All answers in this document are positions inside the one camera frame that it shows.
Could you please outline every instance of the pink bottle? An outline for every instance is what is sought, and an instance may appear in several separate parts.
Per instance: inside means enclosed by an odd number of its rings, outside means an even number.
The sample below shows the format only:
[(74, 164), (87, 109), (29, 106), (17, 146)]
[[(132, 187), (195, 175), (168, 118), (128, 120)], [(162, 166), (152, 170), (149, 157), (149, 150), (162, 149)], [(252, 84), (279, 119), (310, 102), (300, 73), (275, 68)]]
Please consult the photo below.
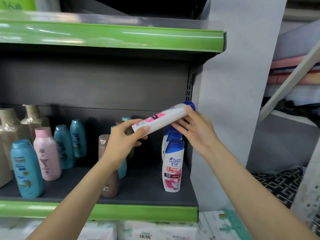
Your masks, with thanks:
[(50, 127), (35, 129), (33, 146), (37, 153), (42, 178), (46, 181), (58, 179), (61, 176), (58, 145), (51, 134)]

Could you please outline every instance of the forearm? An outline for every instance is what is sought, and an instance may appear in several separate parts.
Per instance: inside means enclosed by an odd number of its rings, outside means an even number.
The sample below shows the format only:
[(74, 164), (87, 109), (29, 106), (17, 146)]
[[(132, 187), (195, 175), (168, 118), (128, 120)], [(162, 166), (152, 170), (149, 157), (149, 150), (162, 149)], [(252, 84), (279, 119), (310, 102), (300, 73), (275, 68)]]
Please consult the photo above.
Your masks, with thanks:
[(318, 239), (222, 143), (206, 161), (254, 239)]
[(77, 239), (112, 173), (106, 160), (98, 161), (27, 240)]

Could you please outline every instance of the blue bottle cap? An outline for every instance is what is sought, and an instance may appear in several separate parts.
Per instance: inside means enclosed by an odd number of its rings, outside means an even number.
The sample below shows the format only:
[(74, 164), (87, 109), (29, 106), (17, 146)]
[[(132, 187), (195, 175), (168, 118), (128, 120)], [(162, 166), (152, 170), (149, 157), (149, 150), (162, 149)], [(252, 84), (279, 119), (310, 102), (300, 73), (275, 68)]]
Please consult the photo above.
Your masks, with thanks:
[(177, 131), (172, 125), (169, 125), (164, 133), (165, 136), (169, 135), (171, 131)]
[(191, 101), (185, 101), (184, 104), (190, 105), (191, 108), (192, 108), (194, 111), (196, 111), (196, 106), (195, 106), (195, 104), (194, 104), (193, 102), (191, 102)]
[(81, 122), (80, 119), (75, 119), (71, 121), (72, 124), (79, 123), (79, 122)]
[(177, 131), (177, 130), (172, 130), (170, 131), (168, 138), (167, 138), (167, 142), (171, 141), (171, 140), (181, 140), (182, 139), (182, 134)]
[(22, 149), (32, 147), (31, 142), (29, 140), (17, 140), (12, 143), (12, 148), (14, 149)]
[(56, 126), (57, 131), (67, 130), (68, 127), (65, 124), (60, 124)]
[(170, 140), (165, 153), (173, 153), (178, 152), (184, 149), (184, 141), (183, 140)]

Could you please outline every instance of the pink bottle cap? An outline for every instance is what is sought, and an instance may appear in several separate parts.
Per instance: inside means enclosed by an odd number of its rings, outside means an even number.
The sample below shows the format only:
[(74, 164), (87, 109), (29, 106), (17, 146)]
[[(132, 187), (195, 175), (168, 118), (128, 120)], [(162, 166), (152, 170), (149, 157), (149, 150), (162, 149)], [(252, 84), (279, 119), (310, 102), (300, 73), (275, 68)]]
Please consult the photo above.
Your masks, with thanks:
[(35, 136), (38, 138), (52, 137), (50, 127), (39, 127), (39, 128), (36, 128), (34, 131), (35, 131)]

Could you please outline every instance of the person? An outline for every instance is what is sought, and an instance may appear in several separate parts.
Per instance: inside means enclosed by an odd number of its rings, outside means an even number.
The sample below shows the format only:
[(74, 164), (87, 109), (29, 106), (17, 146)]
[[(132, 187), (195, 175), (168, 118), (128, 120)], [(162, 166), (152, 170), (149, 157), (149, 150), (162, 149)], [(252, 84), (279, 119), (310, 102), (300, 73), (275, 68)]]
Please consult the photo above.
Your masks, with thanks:
[[(173, 127), (186, 136), (206, 160), (229, 197), (253, 239), (318, 239), (295, 218), (274, 195), (260, 184), (218, 139), (210, 120), (187, 107)], [(131, 135), (126, 130), (141, 120), (128, 120), (114, 127), (102, 158), (84, 176), (55, 210), (33, 231), (27, 240), (76, 240), (103, 190), (105, 182), (149, 127)]]

